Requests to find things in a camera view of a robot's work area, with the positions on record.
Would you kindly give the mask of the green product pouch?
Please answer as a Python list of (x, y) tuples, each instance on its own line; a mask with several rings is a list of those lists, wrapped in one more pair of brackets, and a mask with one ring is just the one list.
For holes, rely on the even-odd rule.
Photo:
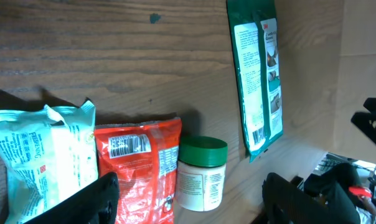
[(254, 161), (283, 135), (278, 21), (274, 0), (228, 0), (244, 144)]

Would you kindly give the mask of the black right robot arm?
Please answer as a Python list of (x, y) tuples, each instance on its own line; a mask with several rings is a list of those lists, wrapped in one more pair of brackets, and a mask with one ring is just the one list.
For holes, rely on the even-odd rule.
[[(367, 98), (367, 112), (356, 112), (351, 123), (376, 145), (376, 98)], [(321, 205), (339, 223), (376, 223), (376, 204), (372, 197), (354, 194), (351, 188), (364, 189), (357, 169), (340, 163), (322, 175), (311, 174), (304, 182), (304, 192), (321, 200)]]

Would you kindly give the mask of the green lid spice jar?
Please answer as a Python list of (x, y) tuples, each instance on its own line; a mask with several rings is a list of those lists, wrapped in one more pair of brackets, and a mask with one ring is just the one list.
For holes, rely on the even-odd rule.
[(207, 136), (181, 137), (176, 200), (185, 209), (208, 212), (222, 202), (228, 144)]

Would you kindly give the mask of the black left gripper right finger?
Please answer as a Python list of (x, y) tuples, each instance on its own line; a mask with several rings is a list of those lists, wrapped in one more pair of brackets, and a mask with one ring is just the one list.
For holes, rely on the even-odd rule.
[(274, 172), (267, 175), (262, 186), (262, 196), (270, 223), (343, 224), (344, 222)]

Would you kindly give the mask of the mint green wipes pack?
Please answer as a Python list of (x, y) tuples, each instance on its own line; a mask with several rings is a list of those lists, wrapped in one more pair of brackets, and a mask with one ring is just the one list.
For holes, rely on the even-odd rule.
[(0, 110), (7, 223), (25, 223), (98, 179), (95, 105)]

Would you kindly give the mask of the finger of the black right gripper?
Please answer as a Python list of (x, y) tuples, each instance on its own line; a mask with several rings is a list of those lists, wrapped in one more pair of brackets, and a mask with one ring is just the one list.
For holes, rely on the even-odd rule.
[(363, 107), (367, 112), (355, 112), (350, 121), (376, 145), (376, 98), (367, 98)]

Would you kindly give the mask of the orange snack packet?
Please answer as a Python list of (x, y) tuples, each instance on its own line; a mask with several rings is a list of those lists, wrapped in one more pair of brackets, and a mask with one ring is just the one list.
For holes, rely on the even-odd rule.
[(95, 128), (98, 171), (118, 178), (116, 223), (173, 223), (181, 131), (178, 117)]

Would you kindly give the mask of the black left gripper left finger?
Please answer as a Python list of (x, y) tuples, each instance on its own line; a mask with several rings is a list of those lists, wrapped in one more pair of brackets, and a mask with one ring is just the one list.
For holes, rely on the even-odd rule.
[(117, 174), (109, 172), (28, 224), (114, 224), (120, 189)]

